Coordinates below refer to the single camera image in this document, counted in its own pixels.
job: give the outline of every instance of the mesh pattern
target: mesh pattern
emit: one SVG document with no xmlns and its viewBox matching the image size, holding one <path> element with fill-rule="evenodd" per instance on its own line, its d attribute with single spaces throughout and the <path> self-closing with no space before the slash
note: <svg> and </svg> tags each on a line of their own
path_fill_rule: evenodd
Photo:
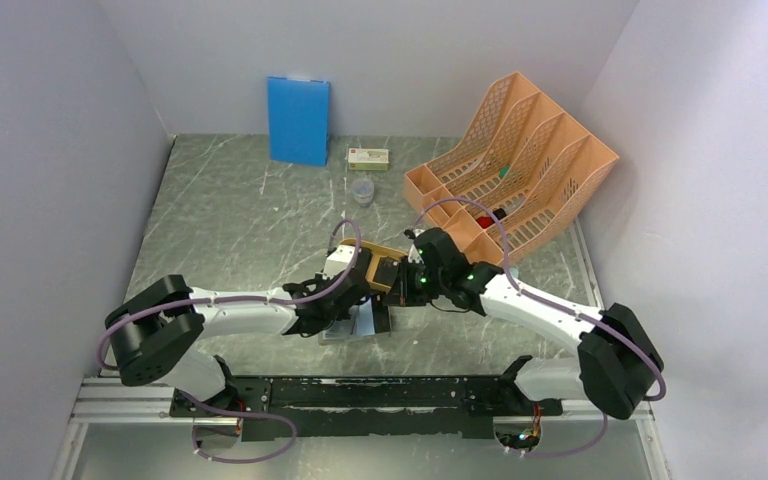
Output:
<svg viewBox="0 0 768 480">
<path fill-rule="evenodd" d="M 593 172 L 593 174 L 584 181 L 584 183 L 581 185 L 581 188 L 579 188 L 569 199 L 569 201 L 567 201 L 567 203 L 561 207 L 561 209 L 558 211 L 558 215 L 554 216 L 554 218 L 551 218 L 551 221 L 549 222 L 549 225 L 546 226 L 546 228 L 536 234 L 534 238 L 531 239 L 528 243 L 521 244 L 519 247 L 514 247 L 512 249 L 513 251 L 511 252 L 511 261 L 519 260 L 525 255 L 528 255 L 529 253 L 543 246 L 546 242 L 554 238 L 559 233 L 563 232 L 564 229 L 566 229 L 567 226 L 569 226 L 569 224 L 575 220 L 575 217 L 584 207 L 584 204 L 587 203 L 587 201 L 590 200 L 590 197 L 593 196 L 593 193 L 599 187 L 599 184 L 602 183 L 602 180 L 604 180 L 608 175 L 608 172 L 611 171 L 615 161 L 616 160 L 602 166 L 601 168 L 598 168 L 595 172 Z"/>
<path fill-rule="evenodd" d="M 527 80 L 520 85 L 523 79 L 514 73 L 491 85 L 458 146 L 422 167 L 427 168 L 422 171 L 424 175 L 433 178 L 417 179 L 417 172 L 408 172 L 405 180 L 405 198 L 416 209 L 449 193 L 464 195 L 488 208 L 504 207 L 510 212 L 502 224 L 512 246 L 512 261 L 567 228 L 617 160 L 614 152 L 548 97 L 543 98 L 534 85 Z M 524 91 L 533 93 L 525 97 Z M 537 127 L 533 132 L 526 131 L 529 117 L 534 116 L 538 118 L 532 124 Z M 517 145 L 526 138 L 523 148 L 516 152 Z M 545 153 L 550 147 L 552 152 L 560 148 L 556 158 Z M 505 166 L 510 168 L 500 179 L 500 170 Z M 428 188 L 432 185 L 437 190 Z M 459 207 L 458 215 L 440 215 L 440 219 L 446 217 L 444 229 L 453 238 L 460 235 L 463 243 L 466 232 L 473 237 L 481 232 L 475 221 L 480 215 L 481 211 L 470 205 Z M 500 240 L 495 228 L 481 232 L 470 244 L 468 258 L 498 264 Z"/>
<path fill-rule="evenodd" d="M 570 178 L 569 182 L 564 185 L 564 191 L 561 192 L 561 201 L 566 202 L 572 198 L 572 194 L 575 193 L 576 190 L 578 190 L 578 182 L 576 182 L 575 179 Z"/>
<path fill-rule="evenodd" d="M 537 182 L 531 195 L 526 199 L 525 204 L 502 220 L 505 229 L 515 230 L 520 222 L 527 221 L 535 209 L 539 208 L 541 205 L 549 203 L 552 194 L 558 188 L 561 181 L 563 181 L 562 176 L 567 174 L 569 166 L 572 164 L 573 160 L 575 160 L 578 152 L 581 151 L 581 147 L 584 145 L 587 138 L 588 137 L 583 137 L 578 141 L 571 143 L 558 155 L 558 158 L 555 159 L 554 162 L 551 162 L 549 170 L 546 171 L 543 178 Z M 568 183 L 577 182 L 577 180 L 572 178 L 567 178 L 566 181 Z M 501 236 L 498 232 L 491 232 L 490 236 L 497 242 L 501 240 Z"/>
<path fill-rule="evenodd" d="M 531 138 L 526 142 L 525 146 L 522 147 L 522 150 L 520 150 L 519 155 L 517 155 L 511 168 L 508 169 L 508 173 L 505 175 L 505 180 L 499 188 L 490 192 L 486 197 L 481 198 L 482 205 L 488 208 L 497 208 L 503 200 L 516 195 L 518 191 L 528 185 L 534 172 L 534 168 L 537 165 L 537 159 L 552 138 L 552 133 L 560 123 L 560 120 L 561 116 L 558 115 L 541 123 L 537 127 L 534 134 L 531 135 Z M 481 214 L 481 210 L 472 205 L 467 206 L 467 212 L 473 217 L 477 217 Z"/>
<path fill-rule="evenodd" d="M 508 90 L 517 74 L 497 80 L 481 102 L 478 113 L 472 119 L 469 129 L 458 146 L 428 162 L 428 168 L 436 175 L 442 175 L 487 149 L 502 114 L 502 107 L 508 99 Z"/>
<path fill-rule="evenodd" d="M 464 172 L 462 176 L 446 184 L 446 188 L 452 194 L 461 195 L 465 191 L 480 188 L 481 184 L 484 183 L 483 180 L 490 176 L 498 179 L 499 171 L 511 162 L 514 149 L 536 98 L 537 95 L 532 95 L 520 100 L 511 108 L 499 132 L 493 137 L 490 148 L 475 168 Z"/>
</svg>

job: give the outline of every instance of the white wall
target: white wall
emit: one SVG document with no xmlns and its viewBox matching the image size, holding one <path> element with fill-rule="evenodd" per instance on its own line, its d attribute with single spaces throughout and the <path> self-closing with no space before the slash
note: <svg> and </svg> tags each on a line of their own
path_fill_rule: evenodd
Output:
<svg viewBox="0 0 768 480">
<path fill-rule="evenodd" d="M 768 2 L 641 1 L 581 119 L 621 156 L 584 225 L 664 358 L 675 478 L 768 478 Z"/>
<path fill-rule="evenodd" d="M 48 478 L 167 153 L 95 2 L 0 0 L 0 479 Z"/>
<path fill-rule="evenodd" d="M 268 75 L 332 82 L 332 132 L 463 135 L 520 70 L 584 99 L 637 0 L 101 0 L 173 133 L 266 133 Z"/>
</svg>

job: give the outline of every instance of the blue binder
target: blue binder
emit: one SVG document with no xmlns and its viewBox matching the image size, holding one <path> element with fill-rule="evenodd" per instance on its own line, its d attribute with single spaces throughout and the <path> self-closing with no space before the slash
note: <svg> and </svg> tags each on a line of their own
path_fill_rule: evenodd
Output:
<svg viewBox="0 0 768 480">
<path fill-rule="evenodd" d="M 270 158 L 325 166 L 330 90 L 328 82 L 267 79 Z"/>
</svg>

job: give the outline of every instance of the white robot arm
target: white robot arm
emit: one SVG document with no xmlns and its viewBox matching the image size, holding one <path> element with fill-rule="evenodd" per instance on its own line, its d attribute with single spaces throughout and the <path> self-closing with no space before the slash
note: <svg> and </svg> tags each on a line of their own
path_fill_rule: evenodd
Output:
<svg viewBox="0 0 768 480">
<path fill-rule="evenodd" d="M 331 252 L 325 269 L 313 280 L 266 292 L 209 291 L 187 286 L 180 276 L 165 277 L 111 313 L 107 327 L 127 314 L 170 300 L 201 301 L 164 311 L 165 319 L 149 316 L 110 336 L 123 384 L 160 381 L 208 404 L 227 402 L 233 375 L 220 358 L 192 348 L 197 338 L 255 332 L 315 335 L 335 319 L 346 318 L 349 307 L 376 290 L 388 291 L 391 298 L 398 299 L 391 304 L 404 306 L 421 306 L 445 296 L 460 308 L 529 328 L 563 347 L 571 357 L 528 358 L 509 368 L 513 369 L 508 373 L 513 375 L 515 394 L 528 404 L 587 399 L 608 415 L 628 418 L 645 397 L 655 380 L 653 371 L 639 354 L 594 329 L 592 322 L 583 321 L 586 318 L 621 332 L 658 370 L 663 369 L 657 351 L 628 308 L 615 304 L 599 311 L 513 280 L 494 265 L 471 264 L 440 229 L 430 229 L 414 239 L 421 261 L 409 261 L 407 256 L 400 259 L 383 287 L 377 284 L 382 281 L 379 275 L 368 272 L 371 260 L 367 258 L 335 288 L 334 276 L 348 266 L 346 259 L 355 253 L 353 249 L 344 245 Z M 330 293 L 316 301 L 300 301 L 323 290 Z M 222 301 L 228 298 L 249 301 Z"/>
</svg>

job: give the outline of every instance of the clear plastic cup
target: clear plastic cup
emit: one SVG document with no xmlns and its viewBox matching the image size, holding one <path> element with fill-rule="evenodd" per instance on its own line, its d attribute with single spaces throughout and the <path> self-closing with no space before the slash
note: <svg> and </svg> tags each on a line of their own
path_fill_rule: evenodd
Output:
<svg viewBox="0 0 768 480">
<path fill-rule="evenodd" d="M 367 177 L 356 178 L 352 181 L 351 192 L 361 207 L 368 207 L 375 196 L 375 184 Z"/>
</svg>

